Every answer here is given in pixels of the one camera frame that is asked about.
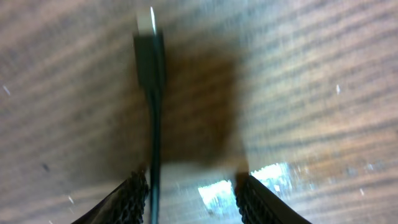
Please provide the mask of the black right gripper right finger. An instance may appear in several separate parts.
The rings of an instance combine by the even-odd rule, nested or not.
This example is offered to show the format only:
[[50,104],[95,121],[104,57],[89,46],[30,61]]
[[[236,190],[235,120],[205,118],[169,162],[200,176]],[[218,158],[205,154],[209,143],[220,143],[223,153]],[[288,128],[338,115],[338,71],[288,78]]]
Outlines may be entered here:
[[244,224],[310,224],[254,176],[238,173],[234,195]]

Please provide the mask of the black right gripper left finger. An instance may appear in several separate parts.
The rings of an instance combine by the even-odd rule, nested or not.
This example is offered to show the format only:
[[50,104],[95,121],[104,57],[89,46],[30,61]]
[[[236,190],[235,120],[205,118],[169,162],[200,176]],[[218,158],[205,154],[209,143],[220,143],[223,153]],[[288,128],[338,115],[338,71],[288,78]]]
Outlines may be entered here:
[[149,185],[143,171],[131,175],[72,224],[142,224]]

